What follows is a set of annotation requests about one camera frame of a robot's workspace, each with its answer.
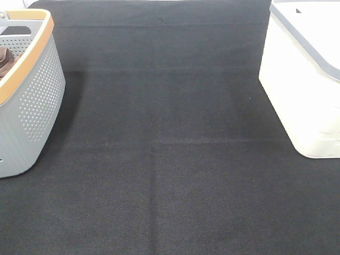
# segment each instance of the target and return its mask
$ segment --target white plastic container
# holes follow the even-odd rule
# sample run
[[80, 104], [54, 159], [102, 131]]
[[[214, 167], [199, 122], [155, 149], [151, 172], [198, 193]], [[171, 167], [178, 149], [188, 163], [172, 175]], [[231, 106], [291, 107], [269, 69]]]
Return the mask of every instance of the white plastic container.
[[65, 79], [48, 11], [0, 12], [0, 26], [26, 26], [30, 35], [0, 35], [0, 46], [23, 54], [0, 81], [0, 177], [20, 174], [37, 160], [55, 122]]
[[296, 150], [340, 157], [340, 2], [273, 0], [259, 79]]

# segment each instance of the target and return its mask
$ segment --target gray bin lid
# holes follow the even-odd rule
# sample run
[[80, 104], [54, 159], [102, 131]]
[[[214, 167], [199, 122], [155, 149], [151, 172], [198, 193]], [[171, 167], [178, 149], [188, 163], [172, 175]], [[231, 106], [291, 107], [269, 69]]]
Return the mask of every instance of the gray bin lid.
[[324, 72], [340, 80], [339, 0], [273, 0], [270, 11]]

